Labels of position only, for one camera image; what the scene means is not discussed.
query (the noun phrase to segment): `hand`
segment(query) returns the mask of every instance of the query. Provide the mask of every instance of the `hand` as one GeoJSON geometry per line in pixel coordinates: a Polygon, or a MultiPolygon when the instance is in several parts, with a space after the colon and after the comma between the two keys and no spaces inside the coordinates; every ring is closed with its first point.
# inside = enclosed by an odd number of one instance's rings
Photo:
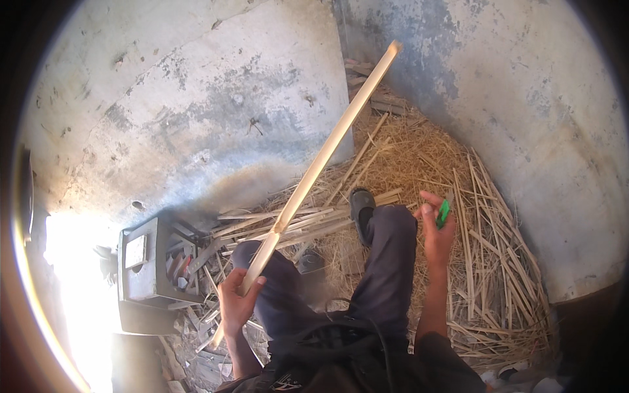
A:
{"type": "Polygon", "coordinates": [[[426,238],[424,241],[424,254],[428,263],[428,275],[446,274],[457,224],[454,220],[453,212],[450,210],[443,228],[438,230],[435,220],[439,214],[439,208],[443,199],[427,191],[421,191],[420,195],[428,203],[421,205],[421,208],[413,216],[416,219],[421,218],[423,220],[423,235],[426,238]]]}
{"type": "Polygon", "coordinates": [[[247,270],[235,268],[225,280],[218,284],[218,299],[221,304],[221,319],[226,337],[235,337],[242,332],[243,325],[253,314],[253,306],[258,294],[262,290],[267,279],[258,277],[251,285],[251,289],[244,297],[239,296],[236,290],[242,284],[247,270]]]}

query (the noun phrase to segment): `forearm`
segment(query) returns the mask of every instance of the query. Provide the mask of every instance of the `forearm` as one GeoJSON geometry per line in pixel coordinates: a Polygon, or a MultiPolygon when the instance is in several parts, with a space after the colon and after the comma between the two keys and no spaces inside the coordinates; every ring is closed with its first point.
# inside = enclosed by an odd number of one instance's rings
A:
{"type": "Polygon", "coordinates": [[[421,318],[415,333],[415,348],[418,347],[420,338],[429,331],[436,331],[444,337],[448,336],[446,325],[447,277],[445,269],[443,272],[430,275],[424,306],[421,309],[421,318]]]}
{"type": "Polygon", "coordinates": [[[259,375],[262,372],[262,366],[253,354],[242,330],[233,336],[225,336],[225,342],[230,352],[234,378],[259,375]]]}

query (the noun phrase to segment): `dark trousers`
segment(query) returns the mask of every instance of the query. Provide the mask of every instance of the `dark trousers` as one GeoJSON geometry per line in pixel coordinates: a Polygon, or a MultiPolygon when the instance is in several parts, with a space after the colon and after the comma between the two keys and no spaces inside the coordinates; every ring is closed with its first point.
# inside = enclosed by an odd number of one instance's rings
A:
{"type": "MultiPolygon", "coordinates": [[[[369,220],[371,253],[365,275],[352,295],[355,306],[350,306],[347,314],[373,320],[387,339],[406,338],[416,235],[417,220],[402,205],[379,206],[369,220]]],[[[259,246],[257,240],[239,244],[231,256],[234,267],[248,268],[259,246]]],[[[328,320],[303,301],[301,274],[281,253],[273,253],[262,275],[267,282],[253,312],[272,340],[328,320]]]]}

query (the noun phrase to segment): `concrete wall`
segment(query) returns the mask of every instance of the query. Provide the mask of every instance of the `concrete wall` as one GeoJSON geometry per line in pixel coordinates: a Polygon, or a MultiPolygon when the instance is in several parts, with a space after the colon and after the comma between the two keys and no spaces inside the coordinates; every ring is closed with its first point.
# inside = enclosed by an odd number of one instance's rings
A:
{"type": "Polygon", "coordinates": [[[517,208],[551,302],[620,278],[626,124],[609,72],[564,1],[341,0],[344,51],[404,51],[385,81],[474,147],[517,208]]]}
{"type": "MultiPolygon", "coordinates": [[[[165,208],[207,226],[193,212],[259,203],[348,104],[318,0],[88,0],[52,42],[21,124],[36,193],[114,230],[165,208]]],[[[349,136],[335,160],[351,154],[349,136]]]]}

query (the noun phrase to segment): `sunlight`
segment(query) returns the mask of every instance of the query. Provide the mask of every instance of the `sunlight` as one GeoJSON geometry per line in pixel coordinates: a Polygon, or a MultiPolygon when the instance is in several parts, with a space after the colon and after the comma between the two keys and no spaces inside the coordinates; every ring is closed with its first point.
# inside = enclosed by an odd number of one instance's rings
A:
{"type": "Polygon", "coordinates": [[[46,220],[46,252],[61,281],[72,358],[93,392],[111,393],[111,333],[120,331],[115,287],[103,280],[95,245],[113,246],[118,231],[97,218],[56,214],[46,220]]]}

